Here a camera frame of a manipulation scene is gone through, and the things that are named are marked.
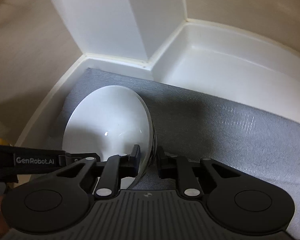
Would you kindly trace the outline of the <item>blue patterned white bowl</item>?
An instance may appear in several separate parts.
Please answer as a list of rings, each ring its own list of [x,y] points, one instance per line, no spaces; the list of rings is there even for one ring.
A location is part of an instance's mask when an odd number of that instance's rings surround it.
[[[137,184],[157,150],[148,107],[136,92],[123,86],[102,87],[86,96],[70,116],[62,141],[64,151],[94,152],[101,161],[129,155],[134,145],[141,150],[138,176],[122,179],[122,189]]]

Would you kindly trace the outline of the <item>grey cloth mat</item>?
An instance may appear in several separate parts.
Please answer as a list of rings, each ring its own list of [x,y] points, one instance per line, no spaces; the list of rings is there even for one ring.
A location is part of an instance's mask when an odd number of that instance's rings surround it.
[[[296,205],[288,231],[300,239],[300,124],[215,96],[87,69],[66,97],[52,136],[60,141],[79,102],[108,85],[142,97],[166,152],[193,161],[210,157],[286,190]]]

